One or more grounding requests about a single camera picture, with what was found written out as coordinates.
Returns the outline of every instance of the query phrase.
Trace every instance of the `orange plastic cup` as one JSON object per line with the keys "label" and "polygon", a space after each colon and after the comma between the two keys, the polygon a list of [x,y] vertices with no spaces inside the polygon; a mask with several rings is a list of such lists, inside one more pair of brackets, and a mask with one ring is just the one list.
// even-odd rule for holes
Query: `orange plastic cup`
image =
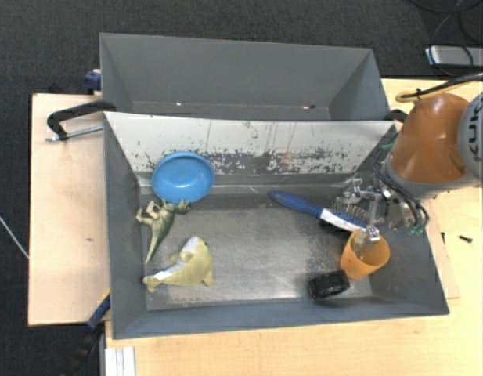
{"label": "orange plastic cup", "polygon": [[358,258],[351,248],[351,243],[358,232],[359,230],[356,230],[351,234],[341,256],[341,269],[349,278],[356,280],[368,276],[384,266],[391,256],[387,241],[380,236],[380,240],[375,241],[361,259]]}

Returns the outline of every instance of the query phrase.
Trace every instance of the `bin floor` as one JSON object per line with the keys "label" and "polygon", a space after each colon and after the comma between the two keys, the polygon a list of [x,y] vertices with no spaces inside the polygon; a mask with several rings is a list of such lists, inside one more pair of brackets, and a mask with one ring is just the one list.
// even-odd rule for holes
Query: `bin floor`
{"label": "bin floor", "polygon": [[[156,197],[141,196],[142,204],[151,199]],[[162,284],[154,293],[146,293],[148,310],[308,298],[308,280],[339,269],[348,233],[283,208],[266,196],[214,195],[193,204],[186,215],[175,215],[170,233],[145,266],[146,275],[170,267],[168,258],[192,236],[208,242],[214,284]],[[150,228],[142,226],[142,260],[150,238]],[[365,277],[351,280],[351,288],[334,298],[371,294]]]}

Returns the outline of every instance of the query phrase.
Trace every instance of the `cable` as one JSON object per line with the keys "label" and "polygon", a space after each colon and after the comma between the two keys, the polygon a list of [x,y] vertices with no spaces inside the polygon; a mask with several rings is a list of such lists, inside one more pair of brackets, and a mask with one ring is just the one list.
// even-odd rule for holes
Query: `cable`
{"label": "cable", "polygon": [[430,220],[430,216],[427,213],[427,210],[425,209],[425,207],[421,205],[416,199],[414,199],[406,190],[404,190],[400,186],[395,185],[395,183],[388,177],[386,173],[381,172],[379,168],[377,168],[377,165],[380,165],[380,162],[379,162],[380,155],[382,154],[382,152],[386,150],[386,147],[389,147],[389,144],[378,148],[373,153],[373,157],[372,157],[373,172],[382,183],[384,183],[387,187],[389,187],[390,189],[398,193],[402,197],[402,199],[406,202],[414,218],[414,223],[412,228],[413,232],[416,232],[416,233],[422,232],[422,230],[424,230],[425,226]]}
{"label": "cable", "polygon": [[468,7],[464,7],[463,9],[459,9],[458,11],[452,11],[452,10],[448,11],[448,10],[445,10],[445,9],[433,9],[431,7],[427,7],[425,5],[421,5],[419,2],[417,2],[415,0],[408,0],[408,1],[419,9],[423,9],[423,10],[428,11],[430,13],[437,13],[437,14],[448,14],[448,13],[451,13],[451,12],[464,13],[464,12],[470,10],[470,9],[478,7],[483,2],[483,0],[479,0],[472,5],[469,5]]}
{"label": "cable", "polygon": [[417,100],[421,100],[425,97],[447,92],[451,89],[458,88],[464,84],[474,81],[483,81],[483,73],[480,72],[476,74],[463,75],[462,77],[451,79],[441,85],[433,86],[432,88],[424,90],[415,89],[410,91],[403,91],[396,96],[396,101],[400,103],[414,102]]}
{"label": "cable", "polygon": [[8,224],[6,224],[5,220],[3,219],[3,217],[1,217],[1,215],[0,215],[0,222],[5,227],[6,231],[8,231],[8,234],[11,236],[11,238],[13,239],[13,242],[15,242],[16,246],[19,247],[19,249],[22,251],[24,256],[27,259],[29,259],[29,254],[27,253],[25,248],[22,246],[19,239],[17,237],[15,237],[15,234],[13,233],[12,229],[9,228]]}
{"label": "cable", "polygon": [[[436,28],[436,30],[434,31],[434,33],[431,36],[431,39],[430,39],[431,40],[431,43],[429,43],[429,46],[428,46],[429,47],[429,49],[428,49],[429,58],[431,59],[432,67],[433,67],[433,69],[434,69],[434,71],[436,72],[437,75],[439,75],[439,76],[446,76],[446,77],[455,77],[455,76],[457,76],[457,74],[453,74],[453,73],[451,73],[451,72],[443,69],[441,66],[439,66],[439,65],[436,64],[436,62],[434,60],[434,57],[432,55],[431,47],[434,45],[434,39],[436,37],[436,34],[442,29],[443,25],[446,24],[446,22],[449,20],[449,18],[450,18],[450,16],[452,14],[456,14],[456,16],[457,16],[457,23],[458,23],[459,29],[462,32],[462,34],[466,38],[468,38],[469,40],[471,40],[473,43],[482,45],[483,42],[480,42],[478,39],[476,39],[473,36],[471,36],[469,34],[469,32],[467,32],[467,30],[463,26],[463,21],[462,21],[462,15],[461,14],[464,13],[464,12],[466,12],[466,11],[468,11],[468,10],[470,10],[470,9],[473,9],[475,7],[478,7],[483,2],[483,0],[477,0],[475,3],[472,3],[472,4],[470,4],[468,6],[464,6],[464,7],[461,7],[461,6],[463,5],[463,3],[466,0],[456,0],[456,4],[450,10],[435,9],[435,8],[432,8],[432,7],[427,7],[425,5],[421,5],[416,0],[407,0],[407,1],[410,2],[411,4],[413,4],[415,7],[419,8],[419,9],[422,9],[424,11],[428,11],[430,13],[437,13],[437,14],[446,14],[446,17],[441,21],[441,23],[438,25],[438,27]],[[470,53],[469,49],[465,45],[462,45],[462,44],[455,44],[454,46],[460,47],[467,54],[467,56],[469,57],[469,69],[472,71],[472,69],[474,67],[474,60],[473,60],[473,56]]]}

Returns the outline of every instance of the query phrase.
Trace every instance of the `dirty stain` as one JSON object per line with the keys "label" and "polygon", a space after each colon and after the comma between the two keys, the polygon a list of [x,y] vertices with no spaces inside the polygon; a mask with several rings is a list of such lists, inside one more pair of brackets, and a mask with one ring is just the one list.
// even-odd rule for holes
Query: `dirty stain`
{"label": "dirty stain", "polygon": [[[161,156],[173,154],[177,150],[162,150]],[[344,162],[349,160],[346,150],[332,151],[323,148],[295,152],[243,151],[233,152],[216,150],[191,150],[209,161],[215,174],[218,175],[282,175],[282,174],[335,174],[344,171]],[[147,168],[154,169],[150,163]]]}

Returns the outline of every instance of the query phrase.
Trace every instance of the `blue plastic bowl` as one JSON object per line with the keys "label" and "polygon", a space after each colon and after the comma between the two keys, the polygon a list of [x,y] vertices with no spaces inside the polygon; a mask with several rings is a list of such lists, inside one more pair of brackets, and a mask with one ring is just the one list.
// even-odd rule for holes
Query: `blue plastic bowl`
{"label": "blue plastic bowl", "polygon": [[181,199],[196,202],[210,192],[214,178],[210,163],[199,154],[176,152],[162,159],[154,169],[153,191],[173,204]]}

